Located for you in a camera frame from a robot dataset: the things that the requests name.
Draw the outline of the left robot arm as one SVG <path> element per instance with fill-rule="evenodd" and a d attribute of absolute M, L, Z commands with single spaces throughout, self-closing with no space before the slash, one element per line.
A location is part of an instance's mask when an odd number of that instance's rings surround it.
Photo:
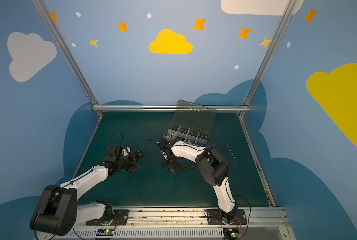
<path fill-rule="evenodd" d="M 96 201 L 78 205 L 77 202 L 90 189 L 119 170 L 129 173 L 138 170 L 138 161 L 146 155 L 138 149 L 112 146 L 104 159 L 85 173 L 61 185 L 45 187 L 29 222 L 30 229 L 34 232 L 64 236 L 79 224 L 112 224 L 115 217 L 111 203 Z"/>

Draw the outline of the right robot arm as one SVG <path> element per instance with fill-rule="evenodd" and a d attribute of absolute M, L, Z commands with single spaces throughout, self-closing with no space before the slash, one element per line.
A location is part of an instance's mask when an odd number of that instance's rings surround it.
<path fill-rule="evenodd" d="M 238 207 L 230 189 L 229 166 L 218 150 L 214 146 L 198 147 L 184 141 L 167 139 L 158 141 L 157 147 L 168 170 L 181 168 L 181 158 L 197 165 L 205 182 L 215 191 L 221 220 L 225 224 L 231 224 Z"/>

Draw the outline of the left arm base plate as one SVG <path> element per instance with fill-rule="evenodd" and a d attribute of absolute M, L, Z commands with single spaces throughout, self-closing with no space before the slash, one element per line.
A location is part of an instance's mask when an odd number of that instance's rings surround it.
<path fill-rule="evenodd" d="M 108 219 L 96 219 L 86 222 L 87 226 L 126 226 L 129 210 L 114 209 Z"/>

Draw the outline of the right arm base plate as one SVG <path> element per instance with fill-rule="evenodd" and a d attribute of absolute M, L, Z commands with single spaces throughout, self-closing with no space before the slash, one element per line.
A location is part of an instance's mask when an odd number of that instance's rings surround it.
<path fill-rule="evenodd" d="M 219 209 L 207 209 L 205 217 L 208 225 L 247 225 L 248 216 L 243 209 L 226 214 Z"/>

